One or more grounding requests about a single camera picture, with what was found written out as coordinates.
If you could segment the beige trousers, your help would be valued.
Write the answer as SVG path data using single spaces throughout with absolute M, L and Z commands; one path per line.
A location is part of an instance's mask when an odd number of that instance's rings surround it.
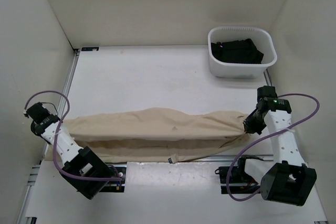
M 150 108 L 67 119 L 75 142 L 106 163 L 192 161 L 222 153 L 249 139 L 237 111 L 189 115 Z

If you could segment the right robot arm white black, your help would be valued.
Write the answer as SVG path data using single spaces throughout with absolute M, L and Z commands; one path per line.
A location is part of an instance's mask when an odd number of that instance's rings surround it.
M 259 185 L 263 200 L 303 206 L 317 180 L 315 169 L 302 158 L 291 128 L 291 106 L 276 94 L 275 87 L 257 90 L 257 104 L 245 118 L 248 134 L 261 134 L 268 129 L 274 164 L 268 167 L 263 159 L 243 155 L 237 161 L 236 177 L 247 182 L 251 178 Z

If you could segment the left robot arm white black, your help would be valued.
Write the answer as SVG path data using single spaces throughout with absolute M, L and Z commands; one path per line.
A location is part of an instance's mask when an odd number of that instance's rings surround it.
M 108 183 L 121 185 L 116 168 L 109 167 L 89 147 L 79 146 L 66 127 L 57 129 L 60 118 L 41 102 L 27 109 L 25 116 L 32 119 L 31 131 L 56 148 L 62 162 L 61 176 L 87 199 L 92 199 Z

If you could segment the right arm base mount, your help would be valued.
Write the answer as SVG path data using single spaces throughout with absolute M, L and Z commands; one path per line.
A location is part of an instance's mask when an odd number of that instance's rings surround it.
M 226 177 L 229 166 L 220 166 L 214 173 L 219 176 L 221 194 L 228 194 L 226 188 Z M 260 188 L 260 185 L 249 175 L 239 171 L 237 166 L 232 169 L 232 174 L 229 178 L 229 188 L 232 194 L 252 194 Z

